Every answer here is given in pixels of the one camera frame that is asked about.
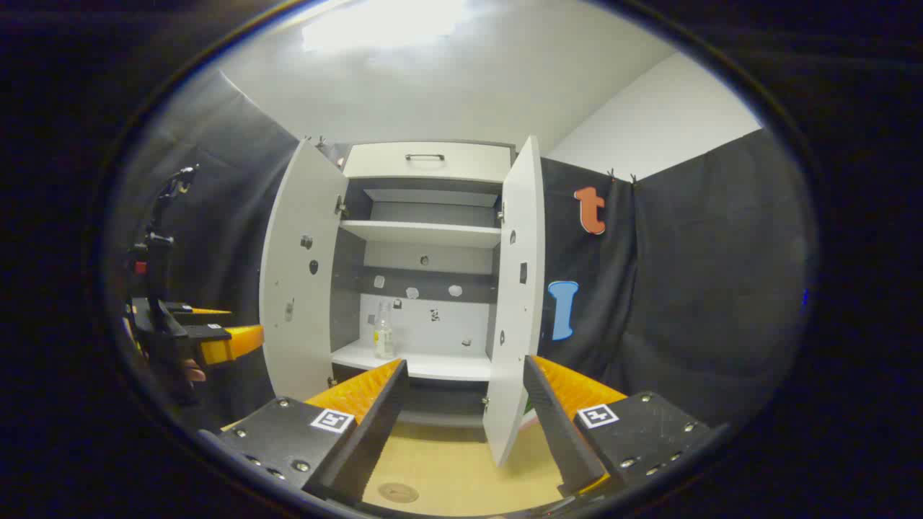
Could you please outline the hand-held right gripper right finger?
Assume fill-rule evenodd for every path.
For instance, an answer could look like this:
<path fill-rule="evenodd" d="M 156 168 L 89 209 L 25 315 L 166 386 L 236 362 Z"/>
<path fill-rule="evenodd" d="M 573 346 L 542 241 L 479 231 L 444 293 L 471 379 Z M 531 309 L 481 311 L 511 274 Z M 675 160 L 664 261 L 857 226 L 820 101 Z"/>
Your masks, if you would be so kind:
<path fill-rule="evenodd" d="M 644 487 L 697 460 L 729 431 L 656 392 L 627 396 L 534 355 L 525 358 L 522 381 L 567 498 Z"/>

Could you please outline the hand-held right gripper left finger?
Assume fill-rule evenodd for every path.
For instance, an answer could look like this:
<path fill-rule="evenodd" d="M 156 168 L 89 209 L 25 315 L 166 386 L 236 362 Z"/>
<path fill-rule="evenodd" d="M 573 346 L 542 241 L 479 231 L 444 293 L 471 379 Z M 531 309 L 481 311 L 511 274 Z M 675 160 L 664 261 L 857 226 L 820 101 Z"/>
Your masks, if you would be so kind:
<path fill-rule="evenodd" d="M 309 400 L 280 396 L 201 443 L 271 492 L 356 505 L 401 413 L 405 359 L 340 382 Z"/>

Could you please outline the clear glass bottle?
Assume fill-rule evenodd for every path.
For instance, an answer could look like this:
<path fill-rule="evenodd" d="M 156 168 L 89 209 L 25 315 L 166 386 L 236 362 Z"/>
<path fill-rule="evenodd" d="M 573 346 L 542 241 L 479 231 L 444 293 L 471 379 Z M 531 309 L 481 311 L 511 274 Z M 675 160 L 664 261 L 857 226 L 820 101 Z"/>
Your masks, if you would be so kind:
<path fill-rule="evenodd" d="M 380 300 L 373 332 L 374 355 L 379 359 L 396 358 L 390 310 L 392 303 Z"/>

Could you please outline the cabinet door with camera sticker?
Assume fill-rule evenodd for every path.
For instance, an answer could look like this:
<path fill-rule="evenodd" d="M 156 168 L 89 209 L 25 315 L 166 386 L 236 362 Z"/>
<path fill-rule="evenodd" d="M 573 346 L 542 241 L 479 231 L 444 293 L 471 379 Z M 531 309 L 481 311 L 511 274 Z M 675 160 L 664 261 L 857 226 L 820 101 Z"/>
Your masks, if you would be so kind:
<path fill-rule="evenodd" d="M 307 139 L 281 177 L 260 264 L 258 318 L 277 396 L 309 400 L 332 378 L 330 296 L 348 181 Z"/>

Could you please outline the white cabinet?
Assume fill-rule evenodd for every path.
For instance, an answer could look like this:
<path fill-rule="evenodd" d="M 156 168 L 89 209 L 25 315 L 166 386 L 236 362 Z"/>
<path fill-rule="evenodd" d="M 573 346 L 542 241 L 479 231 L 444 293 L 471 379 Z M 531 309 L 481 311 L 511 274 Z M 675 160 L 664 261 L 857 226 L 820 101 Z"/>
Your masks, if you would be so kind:
<path fill-rule="evenodd" d="M 348 178 L 342 221 L 412 221 L 500 229 L 502 184 L 433 178 Z M 481 430 L 491 376 L 499 244 L 493 249 L 378 243 L 337 231 L 332 276 L 332 369 L 378 367 L 372 332 L 392 303 L 396 354 L 410 397 L 401 421 Z"/>

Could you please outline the white cabinet shelf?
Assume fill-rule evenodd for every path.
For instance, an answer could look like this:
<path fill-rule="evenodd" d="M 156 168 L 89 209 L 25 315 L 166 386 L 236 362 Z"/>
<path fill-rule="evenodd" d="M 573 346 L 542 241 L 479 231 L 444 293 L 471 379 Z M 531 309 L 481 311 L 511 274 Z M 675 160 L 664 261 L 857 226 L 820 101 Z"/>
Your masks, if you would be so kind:
<path fill-rule="evenodd" d="M 340 228 L 370 242 L 468 249 L 493 249 L 499 244 L 501 237 L 499 228 L 412 221 L 346 220 L 340 222 Z"/>

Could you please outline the white cabinet drawer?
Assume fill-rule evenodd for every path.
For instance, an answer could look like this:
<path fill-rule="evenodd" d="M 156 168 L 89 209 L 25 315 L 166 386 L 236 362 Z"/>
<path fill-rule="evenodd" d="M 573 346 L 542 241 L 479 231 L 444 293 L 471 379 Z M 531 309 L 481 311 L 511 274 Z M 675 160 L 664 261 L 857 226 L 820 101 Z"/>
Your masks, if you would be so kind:
<path fill-rule="evenodd" d="M 364 143 L 350 148 L 344 175 L 501 183 L 511 165 L 508 146 L 444 141 Z"/>

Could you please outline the black backdrop cloth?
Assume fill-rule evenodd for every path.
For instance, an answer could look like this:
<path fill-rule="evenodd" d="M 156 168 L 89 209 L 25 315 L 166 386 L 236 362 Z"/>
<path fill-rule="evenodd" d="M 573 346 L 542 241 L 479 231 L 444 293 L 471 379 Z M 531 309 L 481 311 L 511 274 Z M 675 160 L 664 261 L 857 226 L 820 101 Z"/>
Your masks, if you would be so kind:
<path fill-rule="evenodd" d="M 141 132 L 98 257 L 124 296 L 128 250 L 170 174 L 200 164 L 167 210 L 177 300 L 257 315 L 257 262 L 298 139 L 224 78 L 189 83 Z M 818 240 L 804 181 L 757 129 L 636 182 L 542 159 L 547 278 L 572 280 L 570 337 L 539 354 L 630 394 L 651 390 L 711 426 L 764 407 L 797 355 Z"/>

